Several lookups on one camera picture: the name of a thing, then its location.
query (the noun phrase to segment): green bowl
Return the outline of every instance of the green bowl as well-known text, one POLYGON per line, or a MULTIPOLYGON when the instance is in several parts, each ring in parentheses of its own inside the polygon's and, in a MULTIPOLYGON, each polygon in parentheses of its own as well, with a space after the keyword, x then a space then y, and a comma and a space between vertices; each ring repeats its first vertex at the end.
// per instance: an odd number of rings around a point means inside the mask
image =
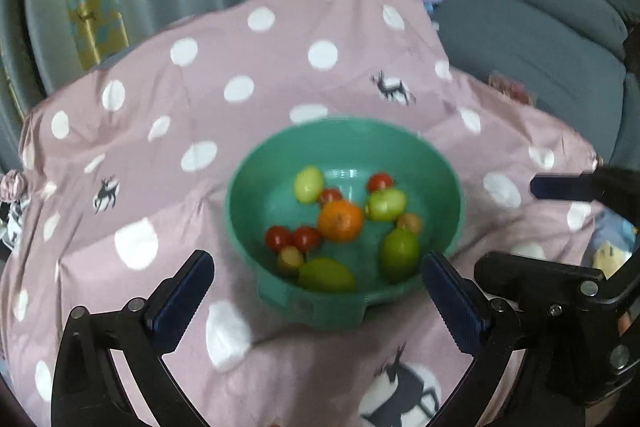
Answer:
POLYGON ((429 143, 377 120, 327 118, 287 128, 271 136, 244 159, 228 186, 225 219, 233 247, 257 276, 258 295, 285 318, 323 330, 357 327, 367 307, 388 303, 418 289, 420 276, 389 284, 378 273, 378 251, 392 223, 366 221, 351 243, 324 241, 313 257, 331 257, 356 279, 356 293, 325 294, 300 288, 281 277, 276 255, 264 245, 272 225, 291 230, 316 225, 317 204, 293 196, 295 175, 313 165, 326 186, 361 208, 374 172, 386 171, 408 195, 407 211, 422 218, 420 250, 451 254, 462 228, 464 203, 458 178, 429 143))

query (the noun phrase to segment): polka dot tablecloth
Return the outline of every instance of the polka dot tablecloth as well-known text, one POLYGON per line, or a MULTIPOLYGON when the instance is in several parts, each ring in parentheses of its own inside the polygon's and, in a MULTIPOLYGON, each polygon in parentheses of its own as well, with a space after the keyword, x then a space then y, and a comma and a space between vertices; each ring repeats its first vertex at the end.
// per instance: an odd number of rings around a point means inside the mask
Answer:
MULTIPOLYGON (((356 331, 292 333, 258 301, 223 232, 226 182, 241 159, 286 126, 335 114, 405 126, 450 160, 466 198, 454 257, 463 276, 489 250, 580 261, 594 209, 534 201, 528 185, 537 172, 593 169, 593 149, 451 68, 419 0, 251 0, 191 18, 26 120, 31 204, 0 282, 0 335, 37 425, 50 424, 70 310, 148 296, 196 248, 213 255, 216 280, 164 360, 212 426, 428 421, 469 359, 427 295, 377 309, 356 331), (415 403, 398 401, 396 379, 420 391, 415 403)), ((136 412, 155 425, 114 359, 136 412)))

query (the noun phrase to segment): black deer silhouette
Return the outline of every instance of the black deer silhouette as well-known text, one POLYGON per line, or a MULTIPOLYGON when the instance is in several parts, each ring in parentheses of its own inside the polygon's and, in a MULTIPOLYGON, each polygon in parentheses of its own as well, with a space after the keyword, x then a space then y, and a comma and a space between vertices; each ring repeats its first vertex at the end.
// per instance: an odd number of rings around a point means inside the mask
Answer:
POLYGON ((98 210, 100 210, 101 206, 102 206, 102 202, 104 200, 107 200, 107 204, 105 206, 105 210, 107 208, 109 208, 109 203, 111 203, 111 208, 113 208, 114 206, 116 206, 116 195, 117 195, 117 191, 118 191, 118 182, 116 181, 115 183, 113 182, 113 177, 107 179, 107 180, 102 180, 101 184, 102 186, 100 187, 100 190, 98 190, 98 193, 96 194, 95 198, 94 198, 94 208, 95 208, 95 213, 98 213, 98 210))
POLYGON ((362 415, 362 418, 374 427, 402 427, 402 415, 416 407, 431 420, 440 408, 436 390, 433 387, 424 390, 422 379, 400 362, 404 346, 396 352, 394 362, 387 363, 380 371, 380 374, 386 373, 390 383, 397 380, 398 387, 391 397, 373 413, 362 415), (422 399, 426 396, 433 400, 433 410, 427 409, 422 403, 422 399))
POLYGON ((386 87, 385 85, 385 73, 380 71, 378 76, 371 75, 371 82, 376 84, 378 90, 382 96, 385 97, 387 102, 393 102, 396 99, 396 94, 402 96, 404 98, 404 103, 409 105, 409 102, 415 102, 415 97, 410 92, 407 92, 406 87, 400 80, 400 83, 397 86, 386 87))

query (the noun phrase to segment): bowl rim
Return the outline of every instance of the bowl rim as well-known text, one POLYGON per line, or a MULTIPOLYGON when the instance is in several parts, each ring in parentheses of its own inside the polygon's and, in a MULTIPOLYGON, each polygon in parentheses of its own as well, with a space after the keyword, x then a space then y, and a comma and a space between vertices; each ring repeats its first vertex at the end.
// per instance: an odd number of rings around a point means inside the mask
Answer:
POLYGON ((409 135, 414 139, 420 140, 424 145, 426 145, 428 148, 431 149, 431 151, 433 153, 436 154, 436 156, 438 156, 440 158, 440 160, 449 168, 451 174, 453 175, 453 181, 455 183, 455 186, 458 190, 458 194, 460 195, 460 213, 458 215, 458 225, 456 227, 456 231, 453 234, 453 237, 451 238, 451 241, 449 242, 449 247, 442 252, 442 254, 446 257, 448 257, 449 255, 451 255, 454 251, 454 248, 456 247, 458 240, 460 238, 460 234, 462 233, 462 229, 465 226, 465 195, 464 192, 462 191, 462 185, 460 184, 460 179, 458 177, 458 174, 456 172, 456 170, 453 168, 453 166, 451 165, 451 163, 440 153, 440 151, 438 151, 432 144, 431 142, 429 142, 427 139, 424 139, 422 136, 420 136, 419 134, 412 132, 410 130, 408 130, 406 127, 403 127, 401 125, 397 125, 397 124, 393 124, 393 123, 388 123, 387 121, 384 120, 378 120, 376 118, 363 118, 363 117, 359 117, 359 116, 349 116, 349 115, 334 115, 334 116, 327 116, 324 118, 318 118, 315 120, 310 120, 310 121, 306 121, 306 122, 302 122, 302 123, 296 123, 296 124, 292 124, 289 125, 287 127, 285 127, 284 129, 277 131, 276 133, 272 134, 271 136, 269 136, 268 138, 266 138, 265 140, 263 140, 261 143, 259 143, 257 146, 255 146, 253 149, 251 149, 251 151, 249 151, 249 153, 244 156, 244 158, 242 159, 242 161, 238 164, 238 167, 236 168, 236 170, 234 171, 233 175, 231 176, 231 178, 229 179, 229 181, 226 184, 226 194, 225 194, 225 211, 224 211, 224 223, 225 223, 225 229, 226 229, 226 234, 231 242, 231 246, 232 249, 236 252, 237 255, 239 255, 246 263, 247 261, 250 261, 249 264, 249 268, 251 270, 257 271, 257 270, 262 270, 264 273, 266 273, 267 275, 269 275, 270 277, 275 277, 276 279, 278 279, 280 282, 282 282, 283 284, 288 286, 288 289, 291 292, 294 293, 298 293, 299 295, 305 295, 308 294, 309 296, 313 296, 313 298, 322 298, 322 299, 326 299, 326 301, 340 301, 343 300, 344 298, 355 298, 355 299, 360 299, 362 300, 364 303, 366 303, 367 305, 370 304, 376 304, 376 303, 384 303, 384 302, 391 302, 394 301, 396 299, 398 299, 399 297, 405 295, 406 293, 413 291, 419 287, 422 286, 422 280, 420 277, 420 273, 417 273, 416 275, 412 276, 411 278, 407 279, 406 281, 402 282, 402 283, 398 283, 398 284, 393 284, 393 285, 389 285, 387 288, 384 288, 382 290, 376 290, 376 291, 367 291, 367 292, 355 292, 355 293, 340 293, 340 294, 329 294, 329 293, 323 293, 323 292, 314 292, 311 290, 307 290, 305 288, 301 288, 300 286, 296 285, 294 282, 284 279, 283 277, 280 277, 274 273, 272 273, 270 270, 267 270, 264 266, 262 266, 260 263, 258 263, 256 260, 254 260, 250 254, 246 251, 246 249, 244 248, 244 246, 242 245, 242 243, 240 242, 240 240, 238 239, 238 236, 236 235, 236 231, 235 231, 235 227, 233 226, 232 220, 231 220, 231 193, 232 193, 232 188, 234 187, 234 184, 236 183, 236 180, 238 178, 239 173, 242 171, 242 169, 244 168, 244 166, 247 164, 247 162, 252 158, 252 156, 254 156, 259 150, 263 149, 263 147, 268 146, 268 144, 272 141, 275 140, 276 138, 280 137, 283 134, 286 134, 288 132, 291 132, 294 129, 299 129, 301 127, 309 127, 309 126, 315 126, 315 125, 322 125, 322 124, 326 124, 328 122, 348 122, 348 121, 361 121, 367 124, 376 124, 376 125, 384 125, 384 126, 388 126, 393 128, 396 131, 399 131, 403 134, 409 135))

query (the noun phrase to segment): metal screw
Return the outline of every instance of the metal screw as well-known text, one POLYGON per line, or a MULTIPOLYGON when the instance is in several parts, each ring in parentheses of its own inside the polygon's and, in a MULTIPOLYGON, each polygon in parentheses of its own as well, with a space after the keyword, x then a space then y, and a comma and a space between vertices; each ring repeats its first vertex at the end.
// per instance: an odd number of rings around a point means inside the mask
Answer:
POLYGON ((75 308, 73 308, 71 310, 71 318, 72 319, 79 319, 80 317, 82 317, 84 315, 85 311, 86 311, 86 308, 84 306, 76 306, 75 308))
POLYGON ((127 308, 129 308, 132 312, 139 312, 142 308, 145 307, 145 299, 142 297, 136 297, 135 299, 131 299, 127 304, 127 308))
POLYGON ((582 284, 580 284, 580 293, 587 297, 593 297, 598 293, 598 284, 595 281, 582 281, 582 284))
POLYGON ((560 304, 551 304, 549 306, 549 316, 559 317, 560 315, 562 315, 562 306, 560 304))
POLYGON ((507 304, 507 301, 505 301, 503 299, 493 299, 491 301, 491 308, 496 310, 498 313, 502 313, 504 311, 507 311, 508 307, 509 307, 509 305, 507 304))
POLYGON ((629 363, 629 356, 629 348, 626 347, 625 344, 618 344, 609 355, 611 368, 616 371, 621 371, 625 368, 625 365, 629 363))

